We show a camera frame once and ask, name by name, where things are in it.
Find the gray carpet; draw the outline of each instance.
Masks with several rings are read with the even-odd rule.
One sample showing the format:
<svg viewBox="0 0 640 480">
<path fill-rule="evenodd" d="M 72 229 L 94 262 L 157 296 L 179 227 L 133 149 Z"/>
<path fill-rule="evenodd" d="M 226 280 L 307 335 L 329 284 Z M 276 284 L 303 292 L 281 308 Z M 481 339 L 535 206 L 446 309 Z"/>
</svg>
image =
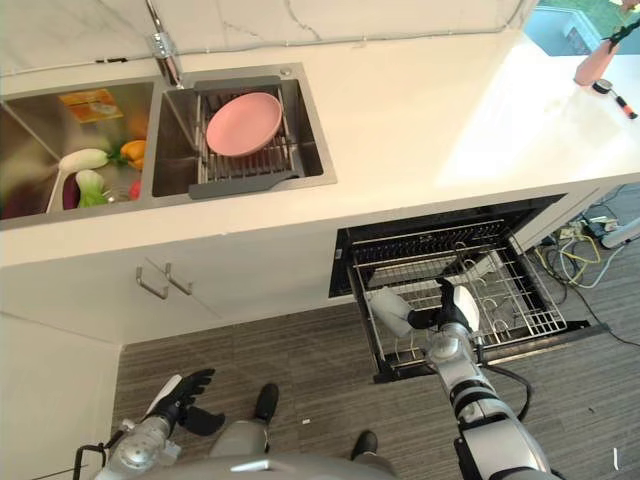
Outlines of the gray carpet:
<svg viewBox="0 0 640 480">
<path fill-rule="evenodd" d="M 626 187 L 608 205 L 622 223 L 632 220 L 640 215 L 640 186 Z M 598 268 L 593 270 L 585 282 L 595 278 Z M 560 298 L 561 289 L 547 283 Z M 584 291 L 602 320 L 635 342 L 640 342 L 639 285 L 640 241 L 616 257 L 596 289 Z M 573 292 L 561 311 L 567 319 L 591 321 Z M 640 348 L 602 334 L 504 365 L 536 389 L 525 424 L 554 468 L 569 479 L 640 478 Z M 120 359 L 114 425 L 125 417 L 138 419 L 172 373 L 208 366 L 217 372 L 198 405 L 224 411 L 228 421 L 252 413 L 265 382 L 280 386 L 272 452 L 346 457 L 358 433 L 370 428 L 379 436 L 380 454 L 401 478 L 461 478 L 451 445 L 456 423 L 438 379 L 373 385 L 355 305 L 128 345 Z M 519 409 L 523 389 L 489 376 Z M 173 439 L 184 448 L 181 461 L 203 456 L 213 442 L 180 428 Z M 619 471 L 613 466 L 614 447 Z M 495 445 L 496 455 L 500 448 Z"/>
</svg>

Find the white countertop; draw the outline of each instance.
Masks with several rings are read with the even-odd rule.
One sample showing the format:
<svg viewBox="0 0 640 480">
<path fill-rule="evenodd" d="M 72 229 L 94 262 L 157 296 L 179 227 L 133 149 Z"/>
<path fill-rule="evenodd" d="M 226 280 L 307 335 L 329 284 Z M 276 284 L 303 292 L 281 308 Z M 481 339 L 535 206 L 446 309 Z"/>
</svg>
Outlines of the white countertop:
<svg viewBox="0 0 640 480">
<path fill-rule="evenodd" d="M 519 31 L 183 57 L 185 71 L 302 62 L 337 183 L 12 229 L 0 234 L 0 265 L 637 181 L 640 119 L 574 84 L 580 60 L 547 57 Z M 7 77 L 2 87 L 155 74 L 145 60 Z M 606 78 L 640 110 L 640 56 L 614 58 Z"/>
</svg>

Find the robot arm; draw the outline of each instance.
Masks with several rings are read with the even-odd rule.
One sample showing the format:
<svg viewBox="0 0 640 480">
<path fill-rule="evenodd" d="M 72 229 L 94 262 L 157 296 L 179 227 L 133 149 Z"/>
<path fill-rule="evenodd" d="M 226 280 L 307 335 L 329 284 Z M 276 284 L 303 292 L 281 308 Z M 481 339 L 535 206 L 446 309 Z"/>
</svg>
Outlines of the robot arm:
<svg viewBox="0 0 640 480">
<path fill-rule="evenodd" d="M 106 445 L 85 445 L 78 449 L 74 480 L 80 478 L 84 450 L 102 454 L 103 468 L 96 480 L 126 480 L 142 475 L 156 465 L 171 465 L 176 461 L 180 447 L 169 440 L 176 423 L 197 435 L 215 433 L 224 424 L 225 416 L 213 415 L 193 405 L 195 397 L 211 383 L 214 372 L 207 369 L 184 378 L 180 375 L 171 377 L 139 424 L 125 420 Z M 114 445 L 109 461 L 105 462 L 105 450 Z"/>
<path fill-rule="evenodd" d="M 557 479 L 542 448 L 504 403 L 474 361 L 471 335 L 479 327 L 479 311 L 469 291 L 438 279 L 442 307 L 419 316 L 407 305 L 404 320 L 413 328 L 437 326 L 427 356 L 433 363 L 458 421 L 460 437 L 454 441 L 465 480 Z M 394 295 L 390 290 L 385 296 Z M 373 301 L 374 312 L 386 322 L 386 305 L 404 302 Z M 393 318 L 397 330 L 398 316 Z"/>
</svg>

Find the yellow bell pepper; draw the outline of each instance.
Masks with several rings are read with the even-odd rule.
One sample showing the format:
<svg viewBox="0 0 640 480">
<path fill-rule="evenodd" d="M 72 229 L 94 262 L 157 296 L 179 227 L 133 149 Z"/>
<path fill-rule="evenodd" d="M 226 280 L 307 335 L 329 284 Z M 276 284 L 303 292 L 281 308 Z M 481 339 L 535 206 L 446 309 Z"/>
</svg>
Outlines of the yellow bell pepper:
<svg viewBox="0 0 640 480">
<path fill-rule="evenodd" d="M 134 140 L 132 142 L 125 143 L 120 149 L 120 155 L 129 160 L 129 165 L 133 168 L 142 171 L 142 168 L 144 167 L 144 150 L 146 146 L 147 142 L 144 140 Z"/>
</svg>

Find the dishwasher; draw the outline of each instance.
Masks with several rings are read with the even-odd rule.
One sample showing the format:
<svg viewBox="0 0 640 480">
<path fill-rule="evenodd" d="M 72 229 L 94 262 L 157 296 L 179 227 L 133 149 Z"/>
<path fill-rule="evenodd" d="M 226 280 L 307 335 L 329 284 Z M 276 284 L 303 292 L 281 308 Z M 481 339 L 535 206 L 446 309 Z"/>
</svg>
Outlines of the dishwasher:
<svg viewBox="0 0 640 480">
<path fill-rule="evenodd" d="M 440 307 L 446 278 L 463 285 L 480 310 L 488 360 L 539 352 L 600 333 L 587 320 L 567 321 L 514 232 L 560 196 L 482 206 L 338 231 L 330 296 L 353 293 L 377 373 L 376 383 L 433 373 L 425 360 L 431 331 L 397 338 L 376 318 L 372 295 L 384 287 L 417 310 Z"/>
</svg>

